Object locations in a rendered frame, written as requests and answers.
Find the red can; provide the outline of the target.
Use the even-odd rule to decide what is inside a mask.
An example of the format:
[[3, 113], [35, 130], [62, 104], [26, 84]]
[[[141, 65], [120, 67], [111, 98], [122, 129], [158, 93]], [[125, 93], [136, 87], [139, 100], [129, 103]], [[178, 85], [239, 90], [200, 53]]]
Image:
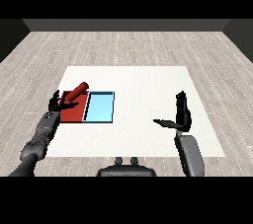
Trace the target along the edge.
[[77, 97], [83, 94], [88, 88], [89, 88], [89, 85], [86, 82], [82, 82], [78, 87], [76, 87], [73, 91], [71, 91], [66, 96], [66, 100], [68, 102], [73, 102]]

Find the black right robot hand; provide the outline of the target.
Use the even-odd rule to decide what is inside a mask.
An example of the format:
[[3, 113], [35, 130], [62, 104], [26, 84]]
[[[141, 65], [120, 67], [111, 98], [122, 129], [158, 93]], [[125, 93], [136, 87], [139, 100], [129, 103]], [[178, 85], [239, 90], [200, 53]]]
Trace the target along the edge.
[[187, 96], [184, 91], [176, 95], [176, 120], [155, 119], [154, 122], [162, 127], [174, 128], [181, 132], [189, 132], [192, 125], [191, 112], [187, 106]]

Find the light blue shallow open box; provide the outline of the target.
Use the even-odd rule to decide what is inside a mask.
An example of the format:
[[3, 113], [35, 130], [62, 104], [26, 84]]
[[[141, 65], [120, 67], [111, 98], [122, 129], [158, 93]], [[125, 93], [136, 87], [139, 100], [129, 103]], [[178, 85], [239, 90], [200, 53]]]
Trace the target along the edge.
[[84, 123], [112, 123], [115, 93], [113, 91], [91, 91], [85, 105]]

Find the dark grey robot body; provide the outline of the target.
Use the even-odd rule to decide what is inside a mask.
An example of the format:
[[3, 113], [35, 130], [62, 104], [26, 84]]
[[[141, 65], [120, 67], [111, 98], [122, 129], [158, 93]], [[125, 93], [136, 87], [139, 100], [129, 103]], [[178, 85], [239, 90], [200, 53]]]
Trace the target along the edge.
[[115, 164], [100, 169], [97, 177], [156, 177], [156, 173], [151, 168], [140, 166], [136, 157], [130, 158], [129, 165], [124, 165], [123, 158], [117, 157]]

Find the red shallow open box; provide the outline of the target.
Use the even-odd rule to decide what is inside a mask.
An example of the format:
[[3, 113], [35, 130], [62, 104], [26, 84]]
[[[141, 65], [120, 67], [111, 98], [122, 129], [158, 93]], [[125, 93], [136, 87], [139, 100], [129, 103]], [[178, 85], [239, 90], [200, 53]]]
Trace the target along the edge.
[[59, 104], [62, 106], [60, 112], [61, 123], [81, 123], [87, 102], [89, 92], [85, 91], [77, 97], [72, 103], [66, 100], [69, 91], [64, 91], [61, 95]]

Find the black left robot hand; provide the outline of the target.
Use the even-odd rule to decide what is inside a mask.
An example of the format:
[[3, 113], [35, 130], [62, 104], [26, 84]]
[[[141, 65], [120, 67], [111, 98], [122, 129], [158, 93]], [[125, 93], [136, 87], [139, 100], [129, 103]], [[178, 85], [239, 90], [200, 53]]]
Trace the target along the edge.
[[60, 97], [59, 91], [56, 91], [53, 94], [52, 98], [49, 100], [48, 110], [50, 112], [61, 112], [62, 110], [72, 109], [78, 105], [78, 102], [67, 104], [65, 102], [65, 96]]

